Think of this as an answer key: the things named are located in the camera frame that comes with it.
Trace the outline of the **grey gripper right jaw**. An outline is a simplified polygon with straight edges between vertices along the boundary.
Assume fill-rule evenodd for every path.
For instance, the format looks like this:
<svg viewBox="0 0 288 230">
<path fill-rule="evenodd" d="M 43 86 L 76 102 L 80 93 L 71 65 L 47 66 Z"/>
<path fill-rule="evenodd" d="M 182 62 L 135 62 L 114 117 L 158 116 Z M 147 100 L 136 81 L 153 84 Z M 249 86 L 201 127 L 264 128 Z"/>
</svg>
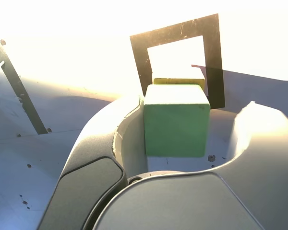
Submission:
<svg viewBox="0 0 288 230">
<path fill-rule="evenodd" d="M 128 186 L 94 229 L 288 230 L 288 118 L 250 102 L 235 117 L 226 159 Z"/>
</svg>

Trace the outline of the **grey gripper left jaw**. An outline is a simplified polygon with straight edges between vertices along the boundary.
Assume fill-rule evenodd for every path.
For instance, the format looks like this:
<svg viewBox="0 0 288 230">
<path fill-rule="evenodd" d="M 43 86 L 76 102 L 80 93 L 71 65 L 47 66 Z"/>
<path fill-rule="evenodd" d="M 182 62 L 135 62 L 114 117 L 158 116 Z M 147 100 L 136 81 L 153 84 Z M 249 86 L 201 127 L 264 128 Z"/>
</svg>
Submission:
<svg viewBox="0 0 288 230">
<path fill-rule="evenodd" d="M 121 97 L 84 126 L 63 167 L 40 230 L 90 230 L 131 177 L 148 171 L 144 98 Z"/>
</svg>

